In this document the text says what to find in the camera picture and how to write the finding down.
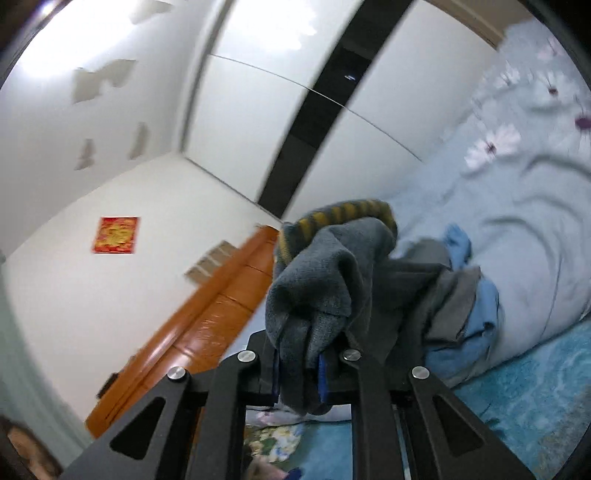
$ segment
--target peeling paint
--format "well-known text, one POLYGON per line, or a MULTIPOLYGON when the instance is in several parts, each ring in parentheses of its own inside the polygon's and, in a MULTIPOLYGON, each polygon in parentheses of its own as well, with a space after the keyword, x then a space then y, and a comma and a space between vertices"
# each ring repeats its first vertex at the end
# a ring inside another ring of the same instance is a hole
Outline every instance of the peeling paint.
POLYGON ((144 155, 149 139, 150 129, 148 129, 148 125, 146 125, 144 122, 140 122, 138 125, 138 132, 135 136, 134 146, 131 148, 128 158, 130 160, 135 160, 136 158, 144 155))
POLYGON ((80 152, 80 157, 78 157, 78 160, 80 161, 74 170, 84 170, 85 168, 90 168, 93 166, 95 164, 95 152, 95 141, 91 138, 87 138, 85 140, 84 147, 82 147, 82 152, 80 152))
POLYGON ((142 0, 133 12, 129 15, 129 20, 138 25, 149 20, 154 15, 165 14, 173 9, 173 5, 160 0, 142 0))
POLYGON ((129 80, 136 63, 136 60, 117 59, 96 72, 76 69, 73 75, 72 102, 86 102, 97 98, 101 94, 103 82, 109 82, 114 88, 121 88, 129 80))

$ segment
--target white flower print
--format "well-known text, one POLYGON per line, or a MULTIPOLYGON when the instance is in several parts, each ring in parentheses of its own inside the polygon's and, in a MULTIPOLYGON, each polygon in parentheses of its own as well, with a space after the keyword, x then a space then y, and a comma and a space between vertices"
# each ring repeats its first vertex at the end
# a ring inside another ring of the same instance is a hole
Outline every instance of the white flower print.
POLYGON ((519 70, 507 62, 506 70, 495 80, 495 87, 497 89, 511 88, 519 83, 520 78, 519 70))
POLYGON ((554 37, 549 37, 548 43, 538 52, 538 60, 548 62, 562 55, 566 55, 566 52, 560 42, 554 37))
POLYGON ((578 104, 561 115, 548 138, 550 148, 569 157, 591 158, 591 109, 578 104))
POLYGON ((468 149, 465 157, 470 171, 478 171, 498 157, 509 157, 517 152, 521 134, 513 125, 501 125, 496 132, 488 132, 468 149))
POLYGON ((532 83, 530 106, 556 108, 574 103, 578 87, 562 72, 538 72, 532 83))

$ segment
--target colorful fabric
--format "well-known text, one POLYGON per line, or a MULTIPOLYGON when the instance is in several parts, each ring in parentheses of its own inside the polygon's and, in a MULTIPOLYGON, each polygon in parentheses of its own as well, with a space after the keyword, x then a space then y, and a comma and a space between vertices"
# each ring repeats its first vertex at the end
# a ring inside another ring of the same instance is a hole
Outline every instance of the colorful fabric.
POLYGON ((304 431, 303 424, 247 429, 245 443, 253 456, 263 457, 269 463, 285 462, 296 451, 304 431))

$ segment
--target gray cloth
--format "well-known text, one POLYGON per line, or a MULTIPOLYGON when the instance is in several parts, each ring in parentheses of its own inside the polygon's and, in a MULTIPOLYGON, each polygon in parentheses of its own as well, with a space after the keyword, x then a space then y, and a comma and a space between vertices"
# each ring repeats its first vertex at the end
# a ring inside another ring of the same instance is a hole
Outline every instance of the gray cloth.
POLYGON ((405 370, 422 363, 431 321, 449 322, 456 331, 458 316, 467 320, 479 271, 451 272, 440 242, 419 242, 396 260, 388 258, 394 244, 375 218, 327 226, 274 279, 265 324, 280 355, 282 401, 295 411, 322 411, 318 358, 340 332, 347 330, 352 344, 381 363, 405 370), (471 302, 457 302, 443 315, 441 307, 457 295, 470 299, 470 289, 471 302))

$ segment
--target white wardrobe door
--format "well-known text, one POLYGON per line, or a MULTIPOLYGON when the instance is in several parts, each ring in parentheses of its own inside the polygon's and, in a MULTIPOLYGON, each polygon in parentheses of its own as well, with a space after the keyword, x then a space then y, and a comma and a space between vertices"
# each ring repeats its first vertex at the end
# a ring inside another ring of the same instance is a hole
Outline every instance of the white wardrobe door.
POLYGON ((214 55, 312 87, 362 0, 236 0, 214 55))
POLYGON ((276 75, 209 57, 186 156, 256 201, 305 93, 276 75))
POLYGON ((495 50, 423 0, 398 24, 348 107, 425 160, 467 106, 495 50))
POLYGON ((344 109, 284 219, 294 222, 309 210, 341 200, 388 197, 420 165, 389 136, 344 109))

